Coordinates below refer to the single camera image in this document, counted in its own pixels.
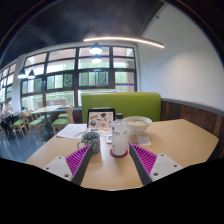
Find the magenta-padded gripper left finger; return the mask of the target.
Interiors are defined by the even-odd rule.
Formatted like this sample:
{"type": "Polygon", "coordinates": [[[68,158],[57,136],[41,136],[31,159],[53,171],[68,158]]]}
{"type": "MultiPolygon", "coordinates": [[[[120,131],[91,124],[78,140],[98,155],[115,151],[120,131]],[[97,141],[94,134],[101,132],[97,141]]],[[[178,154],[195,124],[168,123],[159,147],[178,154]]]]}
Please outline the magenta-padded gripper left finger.
{"type": "Polygon", "coordinates": [[[66,157],[57,156],[44,167],[44,170],[81,185],[92,155],[92,146],[87,145],[66,157]]]}

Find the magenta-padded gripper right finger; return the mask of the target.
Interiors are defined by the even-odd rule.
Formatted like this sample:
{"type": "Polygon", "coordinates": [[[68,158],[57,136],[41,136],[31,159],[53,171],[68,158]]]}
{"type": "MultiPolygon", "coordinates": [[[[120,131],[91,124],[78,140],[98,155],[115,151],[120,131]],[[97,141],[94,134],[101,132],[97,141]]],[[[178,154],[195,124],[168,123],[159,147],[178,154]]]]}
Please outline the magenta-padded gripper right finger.
{"type": "Polygon", "coordinates": [[[129,154],[143,185],[150,184],[182,169],[166,154],[154,154],[140,146],[130,144],[129,154]]]}

